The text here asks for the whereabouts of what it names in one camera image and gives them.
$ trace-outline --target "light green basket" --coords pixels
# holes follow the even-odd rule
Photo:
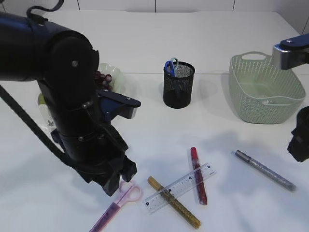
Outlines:
[[[259,54],[264,59],[244,59]],[[305,90],[292,70],[271,64],[271,56],[248,52],[231,59],[229,91],[239,117],[250,123],[279,124],[286,121],[305,99]]]

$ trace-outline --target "basket handle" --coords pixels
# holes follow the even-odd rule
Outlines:
[[[246,56],[246,55],[252,55],[252,54],[257,54],[257,55],[264,56],[265,57],[264,59],[266,59],[267,57],[270,57],[270,55],[267,55],[267,54],[265,54],[263,52],[246,52],[244,54],[241,54],[240,56],[241,56],[241,58],[243,60],[250,60],[250,59],[244,59],[243,57]]]
[[[272,100],[262,100],[260,101],[262,105],[272,105],[272,106],[290,106],[293,105],[296,101],[293,101],[292,99],[290,99],[290,103],[286,103],[286,104],[276,104],[276,103],[272,103]]]

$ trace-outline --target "gold marker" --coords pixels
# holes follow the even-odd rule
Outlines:
[[[148,183],[157,191],[164,189],[152,176],[148,178]],[[169,191],[165,190],[160,195],[187,221],[193,228],[198,229],[201,222],[184,207]]]

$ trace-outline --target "pen holder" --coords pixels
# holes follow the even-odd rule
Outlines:
[[[180,61],[176,77],[172,77],[168,72],[164,71],[164,87],[163,87],[163,101],[164,103],[174,109],[181,109],[186,107],[191,101],[193,76],[195,69],[191,64]]]

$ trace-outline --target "pink scissors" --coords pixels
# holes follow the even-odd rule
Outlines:
[[[134,190],[138,190],[138,193],[137,196],[132,197],[131,195]],[[120,194],[117,200],[110,205],[102,217],[92,227],[90,232],[100,232],[113,219],[122,206],[128,202],[137,202],[142,195],[141,188],[136,185],[134,181],[130,181],[128,183],[122,181],[119,185],[119,192]]]

